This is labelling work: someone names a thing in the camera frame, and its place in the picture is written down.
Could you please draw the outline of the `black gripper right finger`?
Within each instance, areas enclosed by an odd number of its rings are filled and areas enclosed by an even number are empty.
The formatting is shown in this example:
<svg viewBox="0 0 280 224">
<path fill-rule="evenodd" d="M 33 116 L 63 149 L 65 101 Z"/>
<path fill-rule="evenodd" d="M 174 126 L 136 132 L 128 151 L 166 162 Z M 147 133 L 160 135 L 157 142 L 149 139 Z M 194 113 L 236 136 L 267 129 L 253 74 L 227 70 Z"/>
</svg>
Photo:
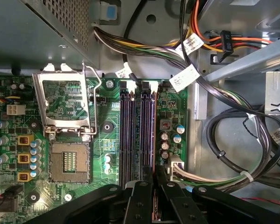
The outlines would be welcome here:
<svg viewBox="0 0 280 224">
<path fill-rule="evenodd" d="M 200 185 L 188 192 L 169 180 L 164 167 L 156 168 L 156 178 L 180 224 L 280 224 L 280 214 L 215 188 Z"/>
</svg>

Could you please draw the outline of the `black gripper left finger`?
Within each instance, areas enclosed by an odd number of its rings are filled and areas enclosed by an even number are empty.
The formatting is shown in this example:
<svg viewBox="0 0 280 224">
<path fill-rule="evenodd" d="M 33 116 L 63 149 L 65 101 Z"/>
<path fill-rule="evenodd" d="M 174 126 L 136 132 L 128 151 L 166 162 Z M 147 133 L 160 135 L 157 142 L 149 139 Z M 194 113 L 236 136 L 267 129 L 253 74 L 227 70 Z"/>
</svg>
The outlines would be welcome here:
<svg viewBox="0 0 280 224">
<path fill-rule="evenodd" d="M 144 179 L 123 189 L 109 184 L 67 202 L 29 224 L 149 224 L 152 222 L 153 172 L 142 168 Z"/>
</svg>

